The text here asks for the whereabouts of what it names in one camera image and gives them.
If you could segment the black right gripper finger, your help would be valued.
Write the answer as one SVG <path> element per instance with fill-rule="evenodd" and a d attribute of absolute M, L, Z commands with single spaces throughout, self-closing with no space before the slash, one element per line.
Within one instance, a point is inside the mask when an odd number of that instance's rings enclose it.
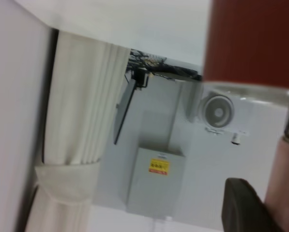
<path fill-rule="evenodd" d="M 244 179 L 225 181 L 222 206 L 225 232 L 281 232 L 254 188 Z"/>

